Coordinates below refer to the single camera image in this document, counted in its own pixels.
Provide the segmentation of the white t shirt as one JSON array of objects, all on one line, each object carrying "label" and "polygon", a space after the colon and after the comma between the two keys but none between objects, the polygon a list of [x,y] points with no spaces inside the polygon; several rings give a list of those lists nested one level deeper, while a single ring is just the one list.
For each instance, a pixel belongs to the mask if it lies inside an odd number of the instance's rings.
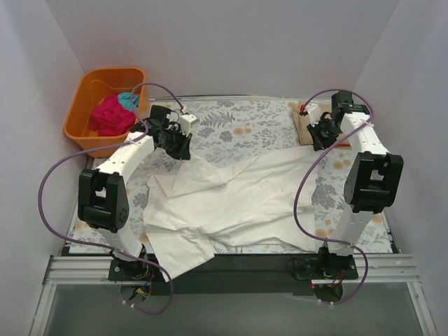
[{"label": "white t shirt", "polygon": [[228,246],[290,244],[313,252],[317,154],[309,146],[271,150],[227,167],[192,157],[148,180],[143,224],[164,278],[173,279]]}]

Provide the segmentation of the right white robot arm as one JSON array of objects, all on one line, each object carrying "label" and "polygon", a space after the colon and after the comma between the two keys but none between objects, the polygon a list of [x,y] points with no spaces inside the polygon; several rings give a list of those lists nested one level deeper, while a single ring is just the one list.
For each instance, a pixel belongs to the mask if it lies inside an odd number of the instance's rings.
[{"label": "right white robot arm", "polygon": [[341,218],[318,250],[316,268],[325,278],[342,277],[354,269],[354,246],[368,223],[390,207],[396,198],[404,160],[382,144],[372,124],[368,104],[354,102],[354,94],[340,90],[331,97],[331,110],[323,111],[311,101],[300,112],[309,116],[307,131],[315,151],[327,150],[343,139],[356,157],[343,190]]}]

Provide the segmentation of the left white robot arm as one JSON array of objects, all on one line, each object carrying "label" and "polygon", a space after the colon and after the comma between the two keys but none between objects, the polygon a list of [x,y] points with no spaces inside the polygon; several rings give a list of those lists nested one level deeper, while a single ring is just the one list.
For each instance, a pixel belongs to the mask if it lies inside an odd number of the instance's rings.
[{"label": "left white robot arm", "polygon": [[192,114],[170,117],[175,111],[154,105],[150,114],[129,131],[129,143],[115,151],[96,169],[80,173],[78,217],[103,236],[112,247],[111,255],[120,271],[132,279],[143,279],[149,264],[143,257],[144,245],[137,239],[127,220],[130,206],[126,184],[144,158],[162,149],[175,160],[190,159],[191,129],[198,118]]}]

